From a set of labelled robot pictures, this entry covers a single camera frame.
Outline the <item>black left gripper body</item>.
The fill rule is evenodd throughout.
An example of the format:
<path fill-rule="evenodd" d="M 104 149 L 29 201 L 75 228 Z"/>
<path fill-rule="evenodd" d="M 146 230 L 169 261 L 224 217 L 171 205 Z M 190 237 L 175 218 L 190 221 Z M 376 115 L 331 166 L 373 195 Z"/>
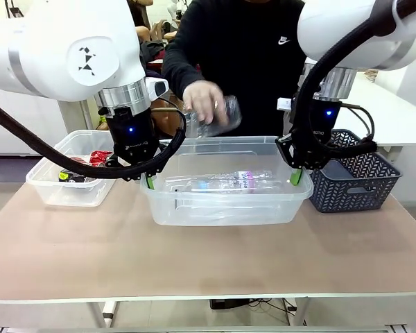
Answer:
<path fill-rule="evenodd" d="M 131 108 L 116 109 L 107 118 L 107 124 L 114 142 L 114 153 L 131 165 L 152 159 L 159 148 L 151 110 L 133 115 Z"/>

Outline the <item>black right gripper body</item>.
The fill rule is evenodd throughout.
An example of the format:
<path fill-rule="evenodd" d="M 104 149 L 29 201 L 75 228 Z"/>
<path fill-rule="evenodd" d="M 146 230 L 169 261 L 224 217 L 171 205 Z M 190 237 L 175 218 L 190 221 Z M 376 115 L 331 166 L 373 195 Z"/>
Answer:
<path fill-rule="evenodd" d="M 336 148 L 331 142 L 331 131 L 341 108 L 340 101 L 311 99 L 297 102 L 297 154 L 306 159 L 331 159 Z"/>

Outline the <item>person's right hand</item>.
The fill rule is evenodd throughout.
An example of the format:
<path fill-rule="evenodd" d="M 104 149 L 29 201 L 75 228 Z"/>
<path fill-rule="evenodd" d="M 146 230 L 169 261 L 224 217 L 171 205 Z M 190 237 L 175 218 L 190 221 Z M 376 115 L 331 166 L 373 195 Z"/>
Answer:
<path fill-rule="evenodd" d="M 195 112 L 199 121 L 206 124 L 217 121 L 224 126 L 228 124 L 224 95 L 216 84 L 197 80 L 184 89 L 182 96 L 185 109 Z"/>

